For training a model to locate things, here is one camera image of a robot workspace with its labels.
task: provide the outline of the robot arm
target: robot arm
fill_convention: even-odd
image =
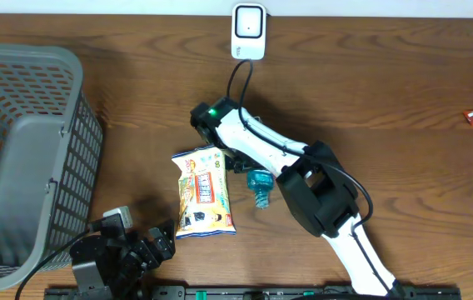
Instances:
[[[294,218],[310,234],[324,237],[331,244],[357,293],[387,295],[396,279],[377,257],[362,226],[355,228],[360,245],[352,235],[353,226],[361,220],[353,183],[334,169],[316,163],[317,159],[327,160],[343,170],[332,150],[322,142],[309,147],[292,141],[258,122],[245,108],[241,110],[248,127],[291,153],[306,155],[284,152],[247,130],[239,118],[237,104],[227,97],[212,107],[202,103],[193,109],[191,124],[207,143],[224,150],[235,163],[261,165],[276,177]]]
[[[78,286],[70,299],[147,299],[140,278],[173,257],[174,222],[169,220],[149,229],[149,240],[136,231],[126,232],[132,227],[128,207],[113,209],[103,216],[89,224],[91,232],[101,235],[84,237],[70,248]]]

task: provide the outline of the basket mesh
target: basket mesh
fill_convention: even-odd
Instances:
[[[10,125],[25,114],[64,114],[73,75],[54,62],[0,62],[0,121]]]
[[[46,256],[82,232],[87,225],[100,148],[102,130],[87,100],[80,94],[79,107],[72,125],[62,178],[58,189],[55,216],[47,240]],[[67,252],[57,255],[43,270],[62,268],[68,264]]]

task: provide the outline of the wood grain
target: wood grain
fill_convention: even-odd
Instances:
[[[230,26],[229,17],[0,15],[0,43],[57,45],[82,61],[84,91],[107,123],[92,218],[129,205],[145,232],[177,217],[180,171],[170,156],[202,145],[189,111],[225,92]],[[248,109],[288,137],[332,146],[374,198],[366,230],[397,278],[457,285],[473,299],[473,128],[461,115],[473,108],[473,20],[271,17],[267,30]],[[243,176],[230,174],[228,186],[238,234],[180,240],[153,276],[191,285],[349,280],[277,190],[257,211]],[[68,268],[41,273],[22,297],[72,284]]]

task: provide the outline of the white wall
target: white wall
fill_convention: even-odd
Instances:
[[[0,0],[0,13],[230,15],[234,0]],[[261,0],[272,16],[473,18],[473,0]]]

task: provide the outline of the black wire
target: black wire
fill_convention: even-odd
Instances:
[[[26,284],[29,282],[29,279],[35,275],[35,273],[38,272],[42,267],[44,267],[47,263],[49,263],[52,259],[54,259],[59,253],[63,252],[66,250],[68,247],[72,246],[78,239],[84,237],[89,233],[90,230],[87,229],[84,232],[79,233],[76,237],[62,245],[58,250],[56,250],[54,253],[50,254],[48,257],[46,257],[43,261],[41,261],[27,276],[26,278],[20,283],[20,286],[18,287],[17,290],[17,295],[14,297],[15,300],[20,299],[20,295],[22,295],[22,290],[26,286]]]
[[[352,175],[350,175],[346,171],[344,171],[344,170],[342,170],[342,169],[338,168],[337,166],[334,166],[330,163],[319,160],[319,159],[317,159],[313,156],[310,156],[310,155],[307,155],[305,153],[300,153],[298,151],[294,151],[292,149],[289,149],[289,148],[286,147],[286,145],[279,145],[276,142],[273,142],[272,140],[270,140],[269,138],[264,137],[263,135],[258,133],[255,129],[253,129],[252,127],[249,126],[247,120],[245,120],[244,117],[242,116],[242,107],[244,106],[243,105],[244,104],[244,96],[246,95],[247,86],[250,82],[251,75],[253,74],[253,61],[251,59],[246,59],[246,60],[243,60],[243,61],[239,62],[235,66],[235,68],[233,69],[231,77],[229,78],[229,83],[227,84],[227,97],[229,98],[229,92],[231,91],[231,85],[232,85],[233,78],[235,77],[235,74],[237,73],[240,66],[244,63],[249,63],[250,64],[250,71],[247,75],[246,82],[244,83],[244,87],[242,88],[242,92],[240,94],[240,100],[238,102],[238,117],[240,118],[240,121],[241,121],[242,125],[244,126],[244,128],[246,130],[249,130],[250,133],[253,133],[256,137],[260,138],[262,141],[264,141],[264,142],[270,144],[271,146],[283,151],[284,153],[295,155],[295,156],[298,156],[299,158],[306,158],[306,159],[308,159],[308,160],[310,160],[314,163],[319,163],[320,165],[322,165],[325,168],[330,168],[331,170],[334,170],[335,172],[339,173],[340,175],[342,175],[343,177],[345,177],[346,179],[351,181],[361,191],[362,195],[364,196],[364,198],[368,202],[368,213],[362,218],[362,220],[355,223],[351,227],[351,235],[355,239],[356,244],[358,245],[359,249],[361,250],[362,254],[364,255],[364,258],[366,259],[366,261],[370,265],[370,268],[371,268],[372,272],[374,273],[374,275],[377,277],[377,279],[382,284],[382,286],[385,288],[385,290],[388,293],[390,293],[390,289],[388,288],[388,286],[385,284],[385,281],[382,279],[382,277],[377,272],[376,268],[374,267],[373,263],[371,262],[370,258],[368,257],[368,254],[366,253],[366,250],[362,247],[362,244],[359,241],[359,238],[355,233],[355,229],[357,227],[361,226],[362,224],[368,222],[370,220],[371,216],[373,215],[373,202],[371,200],[370,194],[364,188],[364,186],[362,186],[362,184],[360,182],[358,182]]]

